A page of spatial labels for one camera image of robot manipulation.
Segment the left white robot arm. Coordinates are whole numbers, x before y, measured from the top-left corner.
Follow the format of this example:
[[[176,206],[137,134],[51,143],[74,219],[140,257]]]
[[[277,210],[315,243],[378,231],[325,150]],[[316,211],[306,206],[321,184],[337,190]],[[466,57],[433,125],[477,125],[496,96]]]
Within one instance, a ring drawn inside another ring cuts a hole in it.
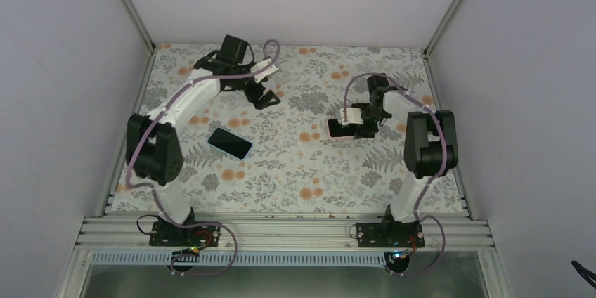
[[[275,39],[265,42],[276,48],[272,56],[244,62],[252,47],[244,40],[227,35],[220,48],[199,59],[181,87],[168,101],[145,115],[134,113],[127,121],[127,189],[149,187],[159,216],[169,224],[167,235],[177,245],[187,245],[195,237],[191,220],[193,208],[184,200],[177,178],[184,158],[178,134],[206,103],[223,91],[242,91],[256,109],[280,102],[263,83],[279,71],[281,45]]]

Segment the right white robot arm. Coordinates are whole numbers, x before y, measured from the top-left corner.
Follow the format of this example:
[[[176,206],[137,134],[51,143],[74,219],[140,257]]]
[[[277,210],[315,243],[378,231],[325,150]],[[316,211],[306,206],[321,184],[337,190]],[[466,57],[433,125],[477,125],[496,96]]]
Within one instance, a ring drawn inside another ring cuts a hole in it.
[[[403,185],[387,206],[379,228],[382,241],[397,247],[407,237],[417,235],[417,227],[425,220],[419,206],[432,182],[458,164],[455,115],[450,110],[433,111],[386,74],[362,76],[369,101],[344,105],[339,116],[340,123],[352,130],[355,139],[374,138],[388,119],[406,119],[403,161],[413,180]]]

